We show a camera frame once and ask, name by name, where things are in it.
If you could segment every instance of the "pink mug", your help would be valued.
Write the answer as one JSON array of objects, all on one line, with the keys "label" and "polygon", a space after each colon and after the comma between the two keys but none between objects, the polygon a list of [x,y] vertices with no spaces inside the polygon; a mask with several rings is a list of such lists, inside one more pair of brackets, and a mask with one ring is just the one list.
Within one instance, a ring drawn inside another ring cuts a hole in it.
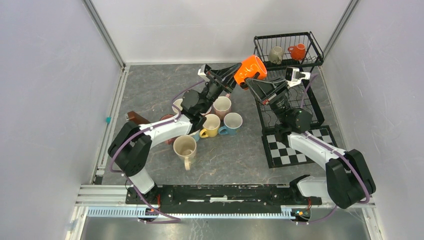
[{"label": "pink mug", "polygon": [[223,120],[231,112],[231,100],[226,96],[219,96],[212,105],[215,115]]}]

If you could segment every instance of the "yellow mug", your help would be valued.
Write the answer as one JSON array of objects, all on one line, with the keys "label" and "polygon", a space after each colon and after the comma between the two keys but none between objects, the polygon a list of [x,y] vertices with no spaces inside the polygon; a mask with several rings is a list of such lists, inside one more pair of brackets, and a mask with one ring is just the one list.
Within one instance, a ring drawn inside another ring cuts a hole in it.
[{"label": "yellow mug", "polygon": [[208,114],[205,116],[206,121],[203,123],[203,129],[199,135],[201,138],[215,137],[218,135],[218,129],[221,126],[220,118],[215,114]]}]

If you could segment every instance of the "mug handle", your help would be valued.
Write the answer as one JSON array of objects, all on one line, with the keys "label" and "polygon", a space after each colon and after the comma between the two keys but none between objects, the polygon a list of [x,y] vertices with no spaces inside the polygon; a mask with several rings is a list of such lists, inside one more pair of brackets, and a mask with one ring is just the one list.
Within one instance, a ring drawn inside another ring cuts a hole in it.
[{"label": "mug handle", "polygon": [[188,156],[184,157],[184,167],[186,171],[190,171],[190,161]]},{"label": "mug handle", "polygon": [[206,133],[206,129],[205,129],[205,128],[203,128],[203,129],[199,132],[199,136],[200,136],[202,139],[209,137],[209,136],[208,136],[208,133]]},{"label": "mug handle", "polygon": [[228,134],[227,127],[226,127],[226,126],[222,126],[222,127],[220,127],[220,128],[218,129],[218,133],[219,133],[220,135]]}]

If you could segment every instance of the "white wall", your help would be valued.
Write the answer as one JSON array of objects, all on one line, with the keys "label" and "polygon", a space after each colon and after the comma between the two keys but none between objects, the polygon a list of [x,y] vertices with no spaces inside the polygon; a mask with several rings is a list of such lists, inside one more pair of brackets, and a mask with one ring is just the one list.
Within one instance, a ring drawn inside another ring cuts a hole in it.
[{"label": "white wall", "polygon": [[93,0],[127,63],[240,61],[254,36],[309,32],[322,48],[349,0]]},{"label": "white wall", "polygon": [[387,239],[423,239],[424,2],[360,1],[323,70],[348,148],[364,153]]},{"label": "white wall", "polygon": [[80,0],[0,3],[0,239],[63,239],[120,68]]}]

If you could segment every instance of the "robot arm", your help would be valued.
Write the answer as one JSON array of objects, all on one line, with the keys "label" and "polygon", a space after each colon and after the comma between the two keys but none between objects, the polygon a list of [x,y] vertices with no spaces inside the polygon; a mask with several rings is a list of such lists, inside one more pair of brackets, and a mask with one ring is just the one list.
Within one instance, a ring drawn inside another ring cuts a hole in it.
[{"label": "robot arm", "polygon": [[205,87],[201,92],[191,89],[184,93],[181,116],[178,119],[174,116],[171,120],[140,125],[129,121],[113,140],[108,154],[114,156],[127,139],[137,132],[144,131],[132,140],[133,146],[128,144],[122,149],[115,162],[142,194],[148,193],[155,186],[144,168],[150,148],[168,139],[199,130],[206,120],[201,113],[205,113],[223,91],[231,93],[235,86],[239,85],[245,90],[249,89],[258,102],[269,105],[277,116],[281,123],[275,127],[277,141],[304,153],[326,171],[326,178],[307,175],[298,178],[296,186],[300,194],[305,197],[330,197],[343,209],[365,197],[359,182],[347,172],[349,168],[340,160],[338,154],[349,160],[365,183],[368,193],[374,193],[374,181],[359,151],[335,148],[314,136],[304,134],[310,129],[312,115],[302,108],[290,106],[288,89],[300,84],[303,79],[308,80],[310,73],[288,67],[285,79],[262,81],[263,72],[252,70],[252,65],[246,66],[245,62],[242,62],[220,70],[213,70],[207,64],[203,65],[198,75],[206,81]]}]

